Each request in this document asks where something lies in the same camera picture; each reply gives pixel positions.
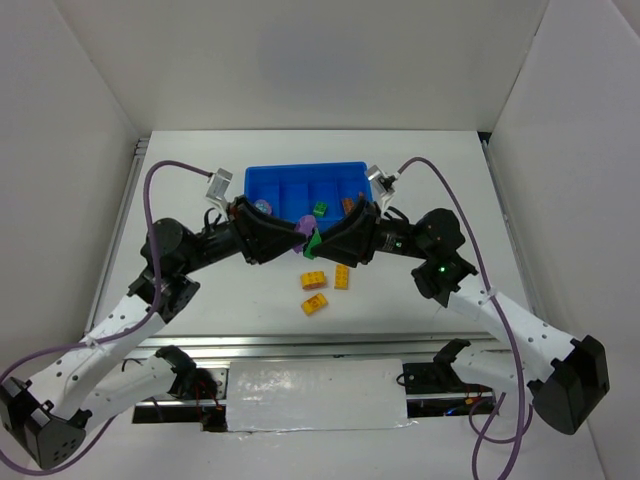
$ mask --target white foam block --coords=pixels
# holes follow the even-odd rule
[[[236,362],[229,370],[229,431],[363,430],[408,425],[402,362]]]

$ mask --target blue plastic tray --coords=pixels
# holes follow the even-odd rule
[[[244,194],[251,203],[266,200],[272,215],[297,223],[312,215],[317,202],[327,204],[325,216],[318,218],[321,232],[344,218],[342,199],[358,201],[360,192],[372,200],[364,162],[314,163],[249,167],[244,177]]]

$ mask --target green lego brick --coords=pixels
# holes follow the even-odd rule
[[[327,211],[327,204],[323,202],[316,203],[316,206],[313,207],[313,215],[316,217],[324,217],[324,214]]]
[[[304,249],[304,252],[302,254],[309,260],[313,260],[314,258],[316,258],[316,256],[311,254],[311,249],[321,243],[322,238],[320,238],[320,232],[318,232],[318,230],[316,229],[311,236],[311,240],[309,240],[309,243],[307,244],[307,248]]]

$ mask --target yellow lego brick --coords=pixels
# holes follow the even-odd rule
[[[336,265],[336,283],[333,288],[349,290],[349,267],[346,265]]]
[[[302,310],[307,315],[311,315],[327,305],[329,305],[327,299],[324,298],[324,295],[318,293],[302,304]]]
[[[327,286],[327,279],[324,272],[307,272],[300,275],[300,282],[303,290],[313,290]]]

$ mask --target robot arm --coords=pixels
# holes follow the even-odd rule
[[[199,233],[173,219],[154,223],[161,252],[161,299],[141,328],[133,329],[153,302],[156,281],[148,239],[141,249],[147,267],[128,295],[82,339],[88,348],[69,351],[26,382],[11,377],[0,385],[3,424],[40,468],[65,462],[88,432],[140,400],[158,393],[193,399],[217,390],[211,375],[173,346],[125,372],[114,367],[189,303],[200,285],[187,274],[238,252],[251,264],[264,263],[306,241],[294,231],[295,225],[263,214],[244,197],[227,206],[227,216],[228,221]],[[130,329],[117,341],[96,342]]]
[[[385,180],[382,174],[375,178],[380,183]],[[386,192],[391,188],[383,187]],[[385,208],[389,201],[387,195]],[[500,292],[482,289],[476,269],[457,253],[465,238],[449,210],[433,210],[412,225],[383,219],[377,204],[361,198],[346,218],[321,234],[321,243],[311,246],[304,234],[295,232],[295,225],[260,212],[243,196],[231,203],[220,200],[218,207],[224,209],[225,221],[207,225],[199,233],[173,219],[155,222],[160,278],[154,277],[147,239],[141,249],[147,267],[114,311],[83,339],[89,348],[66,353],[27,382],[12,377],[0,385],[3,424],[42,469],[63,463],[87,432],[139,400],[160,392],[191,399],[196,392],[203,393],[201,388],[205,392],[216,388],[210,374],[197,369],[176,347],[158,350],[143,365],[125,373],[112,370],[189,303],[200,287],[187,277],[189,273],[236,253],[242,253],[250,264],[262,264],[305,244],[313,256],[352,267],[367,264],[376,251],[421,259],[422,265],[411,274],[425,298],[478,321],[506,343],[504,327],[488,301],[498,296],[525,361],[528,400],[552,427],[574,433],[608,391],[604,348],[599,342],[589,336],[578,341]],[[161,282],[161,299],[149,321],[118,341],[98,344],[97,339],[124,332],[140,321],[153,302],[156,281]],[[451,342],[435,362],[450,368],[465,383],[501,391],[516,389],[510,356],[474,349],[468,341]]]
[[[377,175],[386,196],[391,182]],[[436,209],[415,225],[383,219],[376,204],[360,199],[352,213],[321,235],[311,249],[315,256],[355,267],[369,263],[376,251],[419,258],[424,262],[411,275],[422,296],[477,321],[507,348],[509,341],[496,307],[505,311],[523,360],[527,397],[556,430],[573,434],[609,390],[604,347],[591,336],[578,340],[518,305],[499,291],[486,292],[477,270],[457,250],[465,242],[460,223],[450,210]],[[511,356],[472,349],[469,342],[453,341],[435,359],[448,365],[465,383],[480,383],[504,392],[517,389]]]

